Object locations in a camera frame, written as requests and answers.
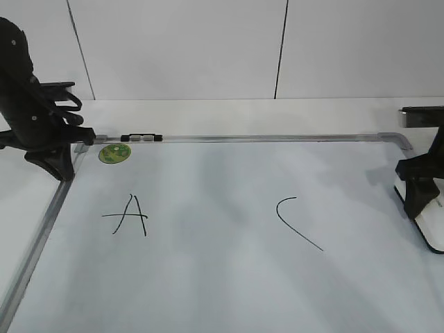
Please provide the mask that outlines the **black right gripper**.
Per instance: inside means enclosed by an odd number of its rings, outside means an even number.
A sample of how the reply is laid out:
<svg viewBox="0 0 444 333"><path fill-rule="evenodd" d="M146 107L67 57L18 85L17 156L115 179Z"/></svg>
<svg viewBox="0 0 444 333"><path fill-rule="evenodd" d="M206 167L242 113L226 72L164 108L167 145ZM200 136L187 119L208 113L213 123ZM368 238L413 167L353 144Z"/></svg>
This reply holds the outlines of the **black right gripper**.
<svg viewBox="0 0 444 333"><path fill-rule="evenodd" d="M398 177L405 182L404 210L413 220L440 194L434 178L441 179L439 163L444 161L444 126L438 128L428 154L400 160L395 168Z"/></svg>

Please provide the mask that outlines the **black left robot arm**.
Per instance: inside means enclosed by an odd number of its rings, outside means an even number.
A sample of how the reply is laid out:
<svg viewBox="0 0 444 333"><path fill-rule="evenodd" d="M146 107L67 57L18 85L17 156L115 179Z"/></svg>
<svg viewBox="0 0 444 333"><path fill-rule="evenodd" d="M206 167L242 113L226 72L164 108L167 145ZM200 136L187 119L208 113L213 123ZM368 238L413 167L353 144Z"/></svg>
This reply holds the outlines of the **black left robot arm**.
<svg viewBox="0 0 444 333"><path fill-rule="evenodd" d="M41 83L33 73L25 32L1 18L1 115L9 130L1 147L25 152L25 160L56 180L74 177L71 145L91 146L92 128L83 127L81 100L71 93L73 82Z"/></svg>

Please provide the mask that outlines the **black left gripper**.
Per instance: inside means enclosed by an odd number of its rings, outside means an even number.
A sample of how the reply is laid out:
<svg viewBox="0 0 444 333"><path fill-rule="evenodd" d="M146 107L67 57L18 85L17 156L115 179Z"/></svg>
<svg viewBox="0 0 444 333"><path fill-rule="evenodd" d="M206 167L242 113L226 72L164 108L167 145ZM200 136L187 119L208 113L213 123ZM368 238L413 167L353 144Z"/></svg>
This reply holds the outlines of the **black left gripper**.
<svg viewBox="0 0 444 333"><path fill-rule="evenodd" d="M43 83L33 96L18 85L1 85L1 115L10 126L1 132L1 148L7 146L24 151L41 149L56 141L66 126L79 126L82 102L71 93L73 82ZM93 145L96 134L93 128L69 127L65 138L70 144L82 142ZM27 152L27 162L37 165L56 180L74 178L71 146L62 145L45 151Z"/></svg>

